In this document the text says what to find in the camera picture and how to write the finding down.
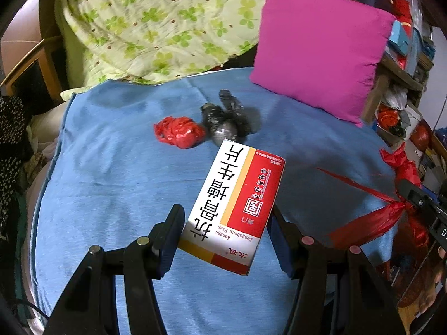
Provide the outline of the person right hand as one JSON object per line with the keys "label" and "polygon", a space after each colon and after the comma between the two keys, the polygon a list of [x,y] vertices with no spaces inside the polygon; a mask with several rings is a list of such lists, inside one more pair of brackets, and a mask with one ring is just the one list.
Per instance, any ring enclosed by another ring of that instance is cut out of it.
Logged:
{"label": "person right hand", "polygon": [[446,286],[446,251],[442,247],[439,247],[438,254],[440,261],[433,269],[428,271],[424,282],[424,289],[421,291],[417,302],[417,310],[420,314],[428,310],[435,302],[437,296],[436,287],[439,284]]}

